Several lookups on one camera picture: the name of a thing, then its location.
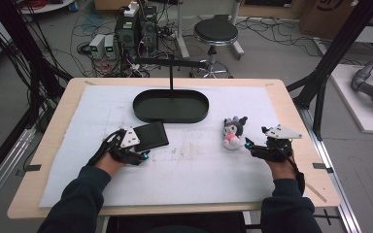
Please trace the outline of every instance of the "plush toy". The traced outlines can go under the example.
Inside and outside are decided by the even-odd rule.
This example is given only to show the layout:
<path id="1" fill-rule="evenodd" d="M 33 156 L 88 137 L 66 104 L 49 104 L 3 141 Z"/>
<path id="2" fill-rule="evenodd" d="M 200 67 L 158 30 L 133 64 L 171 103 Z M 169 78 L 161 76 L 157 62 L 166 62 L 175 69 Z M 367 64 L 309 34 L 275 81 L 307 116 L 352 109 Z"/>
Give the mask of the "plush toy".
<path id="1" fill-rule="evenodd" d="M 238 118 L 235 116 L 233 119 L 226 118 L 223 121 L 223 146 L 229 150 L 239 149 L 241 144 L 241 136 L 244 132 L 244 125 L 247 122 L 247 117 Z"/>

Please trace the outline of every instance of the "concrete floor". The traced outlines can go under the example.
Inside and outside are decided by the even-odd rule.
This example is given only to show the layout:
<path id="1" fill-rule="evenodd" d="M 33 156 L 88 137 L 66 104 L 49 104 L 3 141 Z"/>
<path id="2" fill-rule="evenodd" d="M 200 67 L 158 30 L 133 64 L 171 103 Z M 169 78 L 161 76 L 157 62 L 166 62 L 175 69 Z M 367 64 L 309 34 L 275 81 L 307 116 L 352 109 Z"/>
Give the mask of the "concrete floor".
<path id="1" fill-rule="evenodd" d="M 104 27 L 98 28 L 99 33 L 103 33 L 103 30 L 108 31 L 114 28 L 114 18 L 115 14 L 96 12 L 92 4 L 86 3 L 79 12 L 74 14 L 66 10 L 42 14 L 40 22 L 58 61 L 74 77 L 82 77 L 83 74 L 78 66 L 65 52 L 77 56 L 85 69 L 90 70 L 90 61 L 76 53 L 76 46 L 90 41 L 90 38 L 73 35 L 73 29 L 76 27 L 74 33 L 80 34 L 84 30 L 82 24 L 103 24 Z M 198 20 L 198 17 L 186 19 L 185 28 L 189 28 Z M 291 21 L 290 25 L 293 25 L 293 28 L 280 26 L 280 31 L 291 35 L 292 38 L 304 37 L 299 34 L 296 21 Z M 188 30 L 185 35 L 191 33 L 192 31 Z M 285 84 L 293 83 L 309 75 L 321 60 L 318 49 L 310 40 L 299 41 L 298 46 L 284 46 L 263 37 L 272 38 L 271 31 L 267 30 L 258 34 L 250 29 L 240 29 L 239 43 L 246 54 L 237 60 L 236 54 L 231 49 L 220 48 L 218 60 L 228 66 L 235 78 L 280 79 Z M 276 39 L 287 40 L 288 37 L 276 34 Z M 186 46 L 191 60 L 207 58 L 208 47 L 196 42 L 193 37 L 186 36 Z M 343 62 L 356 63 L 358 61 L 363 64 L 371 57 L 373 57 L 373 49 L 368 45 L 356 44 L 346 54 L 348 60 L 345 59 Z M 188 77 L 188 73 L 189 69 L 183 68 L 181 71 L 175 70 L 174 75 L 175 77 Z M 151 71 L 152 77 L 167 77 L 168 74 L 165 68 Z M 26 109 L 26 87 L 17 77 L 6 56 L 0 54 L 0 145 Z M 41 135 L 36 137 L 17 169 L 22 166 L 26 155 L 38 144 Z M 359 131 L 332 82 L 328 82 L 327 85 L 322 117 L 322 136 L 361 231 L 373 232 L 373 134 Z M 21 182 L 21 177 L 15 175 L 17 169 L 0 190 L 0 232 L 36 232 L 42 222 L 41 219 L 12 220 L 6 216 Z M 337 215 L 337 212 L 332 209 L 328 210 L 328 213 Z M 317 210 L 317 215 L 322 214 L 323 210 Z M 259 221 L 257 213 L 252 213 L 251 216 L 255 223 Z M 332 219 L 331 225 L 328 225 L 326 219 L 318 219 L 318 222 L 323 232 L 344 232 L 342 222 L 338 219 Z"/>

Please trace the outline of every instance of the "wooden tabletop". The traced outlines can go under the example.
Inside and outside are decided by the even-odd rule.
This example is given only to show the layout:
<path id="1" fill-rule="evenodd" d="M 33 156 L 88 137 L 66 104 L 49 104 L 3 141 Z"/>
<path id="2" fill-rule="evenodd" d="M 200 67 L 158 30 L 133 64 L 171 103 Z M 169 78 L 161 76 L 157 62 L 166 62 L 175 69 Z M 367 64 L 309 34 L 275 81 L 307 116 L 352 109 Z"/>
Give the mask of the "wooden tabletop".
<path id="1" fill-rule="evenodd" d="M 52 117 L 31 164 L 42 164 L 40 171 L 27 172 L 8 210 L 10 218 L 46 217 L 50 209 L 39 208 L 40 200 L 47 185 L 51 165 L 66 133 L 66 129 L 81 100 L 87 85 L 169 85 L 168 78 L 149 79 L 99 79 L 75 78 L 69 82 L 62 99 Z M 316 207 L 336 207 L 340 198 L 329 175 L 324 169 L 315 169 L 313 163 L 322 163 L 315 146 L 307 136 L 308 132 L 298 111 L 292 103 L 286 87 L 280 80 L 258 79 L 175 79 L 174 86 L 264 86 L 280 124 L 301 133 L 305 137 L 294 140 L 292 146 L 298 168 L 305 174 L 305 195 Z M 261 203 L 225 203 L 205 205 L 174 206 L 132 206 L 104 207 L 99 215 L 145 215 L 169 213 L 202 213 L 225 211 L 260 210 Z"/>

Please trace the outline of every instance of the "black metal pole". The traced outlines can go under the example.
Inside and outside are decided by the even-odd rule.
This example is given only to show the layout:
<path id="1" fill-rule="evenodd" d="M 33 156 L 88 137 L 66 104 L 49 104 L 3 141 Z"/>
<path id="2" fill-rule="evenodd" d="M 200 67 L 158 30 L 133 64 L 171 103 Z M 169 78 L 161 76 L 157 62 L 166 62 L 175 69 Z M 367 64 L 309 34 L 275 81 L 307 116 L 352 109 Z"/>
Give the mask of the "black metal pole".
<path id="1" fill-rule="evenodd" d="M 325 90 L 324 86 L 326 85 L 332 71 L 341 61 L 344 54 L 348 51 L 372 17 L 373 0 L 360 0 L 350 17 L 345 22 L 341 31 L 333 40 L 317 68 L 308 77 L 287 86 L 287 90 L 292 91 L 304 85 L 299 95 L 293 99 L 295 105 L 304 109 L 308 109 L 314 97 L 318 93 L 320 94 L 320 98 L 317 98 L 316 114 L 314 115 L 313 129 L 316 134 L 321 134 L 319 130 L 321 129 Z"/>

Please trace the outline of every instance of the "black stool seat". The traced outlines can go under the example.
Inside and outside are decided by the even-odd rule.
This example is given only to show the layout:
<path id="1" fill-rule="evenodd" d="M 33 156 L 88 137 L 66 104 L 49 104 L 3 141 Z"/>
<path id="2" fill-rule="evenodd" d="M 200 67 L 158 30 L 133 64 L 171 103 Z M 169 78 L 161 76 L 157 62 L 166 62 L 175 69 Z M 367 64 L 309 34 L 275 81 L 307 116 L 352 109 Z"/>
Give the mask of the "black stool seat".
<path id="1" fill-rule="evenodd" d="M 196 23 L 195 38 L 210 46 L 226 46 L 238 38 L 238 29 L 230 22 L 216 18 L 202 20 Z"/>

